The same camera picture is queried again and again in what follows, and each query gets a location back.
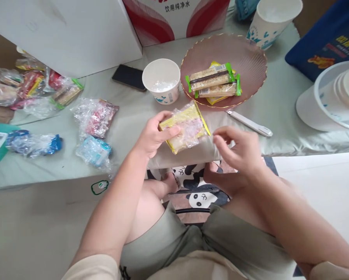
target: shorts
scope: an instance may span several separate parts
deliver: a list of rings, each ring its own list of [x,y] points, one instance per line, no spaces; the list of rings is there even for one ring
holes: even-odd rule
[[[196,250],[216,251],[250,280],[291,279],[296,264],[277,239],[218,205],[200,229],[185,226],[169,203],[145,234],[124,245],[122,275],[147,279],[176,258]]]

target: beige shirt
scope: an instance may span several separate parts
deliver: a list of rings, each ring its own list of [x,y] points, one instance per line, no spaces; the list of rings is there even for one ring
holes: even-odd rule
[[[94,255],[74,264],[62,280],[119,280],[120,271],[108,255]],[[215,252],[195,251],[176,259],[171,265],[153,274],[149,280],[245,280],[247,279],[230,261]],[[349,268],[329,262],[315,266],[310,280],[349,280]]]

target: glass plate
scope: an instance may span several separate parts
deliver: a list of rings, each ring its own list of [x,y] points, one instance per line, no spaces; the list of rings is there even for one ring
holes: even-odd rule
[[[230,62],[232,69],[241,75],[241,96],[231,96],[211,105],[205,98],[194,98],[189,93],[185,76],[209,68],[212,61]],[[256,43],[245,36],[219,34],[202,39],[189,49],[181,64],[181,84],[185,94],[203,109],[215,111],[230,109],[253,96],[267,78],[267,58]]]

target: smartphone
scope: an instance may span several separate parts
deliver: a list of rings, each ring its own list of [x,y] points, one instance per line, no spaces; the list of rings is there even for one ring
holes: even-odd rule
[[[112,76],[112,79],[140,91],[146,91],[142,82],[142,73],[142,70],[120,64]]]

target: barcode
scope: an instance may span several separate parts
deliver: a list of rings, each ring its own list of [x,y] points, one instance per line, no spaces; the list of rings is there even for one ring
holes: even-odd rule
[[[217,72],[221,71],[221,70],[226,70],[226,66],[225,66],[225,64],[223,64],[223,65],[220,65],[220,66],[216,66],[215,69],[216,69]]]
[[[201,89],[200,91],[199,91],[199,94],[208,94],[209,93],[209,88],[206,88],[206,89]]]

